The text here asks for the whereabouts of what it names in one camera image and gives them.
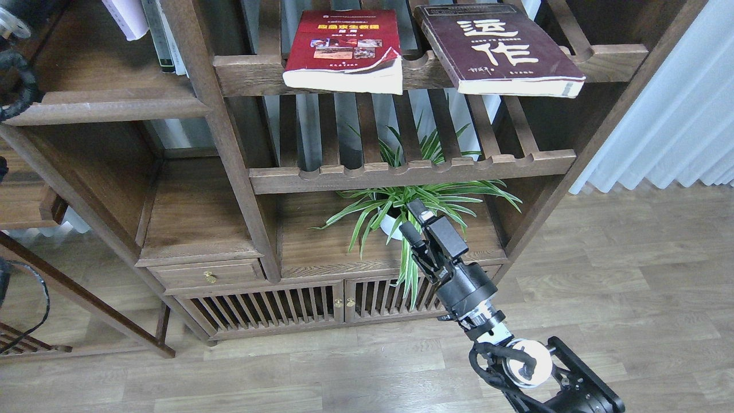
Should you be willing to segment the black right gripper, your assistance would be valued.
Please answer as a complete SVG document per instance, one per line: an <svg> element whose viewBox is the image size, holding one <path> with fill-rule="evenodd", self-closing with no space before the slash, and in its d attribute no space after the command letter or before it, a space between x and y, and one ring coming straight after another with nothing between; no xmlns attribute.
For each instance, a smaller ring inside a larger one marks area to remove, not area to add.
<svg viewBox="0 0 734 413"><path fill-rule="evenodd" d="M412 249L413 260L448 311L448 318L460 322L492 319L496 310L491 298L497 287L479 264L464 264L462 255L468 251L464 238L445 215L433 214L420 199L409 202L407 209L419 222L425 238L407 221L401 223L400 232Z"/></svg>

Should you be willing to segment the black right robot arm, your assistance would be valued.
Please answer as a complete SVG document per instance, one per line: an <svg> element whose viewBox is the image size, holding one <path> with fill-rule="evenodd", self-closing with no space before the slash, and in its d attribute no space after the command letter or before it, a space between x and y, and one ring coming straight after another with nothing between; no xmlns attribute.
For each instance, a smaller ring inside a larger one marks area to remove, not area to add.
<svg viewBox="0 0 734 413"><path fill-rule="evenodd" d="M546 344L517 339L493 308L497 292L487 273L462 255L467 244L445 216L419 199L407 206L420 225L400 227L412 258L433 284L447 319L474 343L469 362L488 385L503 392L516 412L624 412L620 397L558 337Z"/></svg>

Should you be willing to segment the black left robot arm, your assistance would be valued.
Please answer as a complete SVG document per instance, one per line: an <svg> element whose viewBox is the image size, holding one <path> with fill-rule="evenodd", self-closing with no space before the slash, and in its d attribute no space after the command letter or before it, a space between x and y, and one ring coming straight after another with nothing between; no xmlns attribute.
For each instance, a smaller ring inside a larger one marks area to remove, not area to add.
<svg viewBox="0 0 734 413"><path fill-rule="evenodd" d="M27 39L31 37L38 24L49 18L60 7L60 1L2 1L2 38L8 40L11 36ZM14 68L20 76L22 87L18 99L6 106L2 106L2 121L15 118L31 107L34 102L40 102L44 93L38 86L37 75L33 65L24 55L12 46L2 50L2 70ZM7 289L10 285L10 273L14 265L28 270L34 275L42 288L45 297L45 312L40 321L25 332L14 334L10 342L2 344L2 355L11 351L17 345L24 343L31 333L44 324L50 313L50 295L48 286L42 277L31 265L16 260L2 258L2 303L5 302Z"/></svg>

